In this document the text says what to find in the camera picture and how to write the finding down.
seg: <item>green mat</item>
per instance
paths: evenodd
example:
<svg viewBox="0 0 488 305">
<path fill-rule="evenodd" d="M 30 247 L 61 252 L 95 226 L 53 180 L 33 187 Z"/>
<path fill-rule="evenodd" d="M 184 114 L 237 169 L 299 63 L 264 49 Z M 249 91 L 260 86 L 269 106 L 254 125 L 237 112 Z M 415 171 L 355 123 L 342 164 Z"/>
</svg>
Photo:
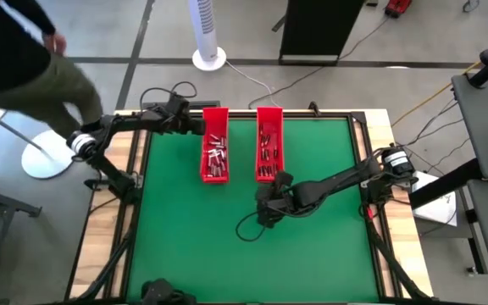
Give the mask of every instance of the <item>green mat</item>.
<svg viewBox="0 0 488 305">
<path fill-rule="evenodd" d="M 320 180 L 354 165 L 347 122 L 284 122 L 286 170 Z M 255 210 L 255 120 L 229 125 L 230 183 L 199 176 L 200 136 L 155 135 L 141 206 L 128 301 L 165 278 L 199 302 L 377 302 L 357 187 L 329 197 L 305 219 L 285 218 L 255 242 L 235 226 Z M 241 233 L 254 237 L 250 219 Z"/>
</svg>

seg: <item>floor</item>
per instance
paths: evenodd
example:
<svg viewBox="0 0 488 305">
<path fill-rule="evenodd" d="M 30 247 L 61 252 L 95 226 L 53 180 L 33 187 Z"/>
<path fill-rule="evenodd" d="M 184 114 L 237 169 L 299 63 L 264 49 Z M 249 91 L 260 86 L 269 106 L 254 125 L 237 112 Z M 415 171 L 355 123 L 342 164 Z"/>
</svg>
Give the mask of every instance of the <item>floor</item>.
<svg viewBox="0 0 488 305">
<path fill-rule="evenodd" d="M 58 30 L 68 39 L 68 56 L 93 80 L 103 98 L 104 112 L 138 108 L 139 96 L 150 86 L 171 87 L 181 80 L 198 89 L 195 100 L 220 100 L 231 108 L 246 108 L 265 88 L 224 67 L 203 73 L 189 65 L 196 44 L 186 0 L 39 0 Z M 464 0 L 417 0 L 400 19 L 390 19 L 350 56 L 346 67 L 325 68 L 274 100 L 285 108 L 305 108 L 315 101 L 321 108 L 387 108 L 394 121 L 450 81 L 488 48 L 488 1 L 472 13 L 462 12 Z M 286 0 L 213 0 L 219 45 L 230 61 L 278 57 L 281 33 L 271 27 L 284 14 Z M 377 8 L 363 7 L 342 54 L 370 33 L 384 18 Z M 9 10 L 35 37 L 38 30 Z M 413 69 L 367 68 L 374 62 L 398 62 Z M 428 67 L 439 63 L 440 68 Z M 315 67 L 272 64 L 237 65 L 272 90 L 286 86 Z M 145 102 L 165 102 L 152 92 Z M 398 124 L 393 132 L 400 143 L 411 141 L 425 122 L 452 99 L 449 91 Z M 258 105 L 269 104 L 264 100 Z M 430 130 L 461 118 L 450 110 Z M 5 121 L 28 136 L 45 130 L 44 124 L 7 114 Z M 429 169 L 468 137 L 463 124 L 417 142 L 412 161 Z M 43 206 L 39 219 L 19 215 L 12 224 L 0 260 L 0 299 L 12 304 L 61 300 L 80 241 L 81 224 L 91 193 L 81 184 L 95 176 L 83 164 L 64 175 L 33 180 L 20 167 L 25 144 L 0 127 L 0 192 Z M 473 157 L 470 144 L 446 158 L 430 173 L 441 175 Z M 462 240 L 424 238 L 427 267 L 435 295 L 442 300 L 488 303 L 488 275 L 469 278 L 471 264 Z"/>
</svg>

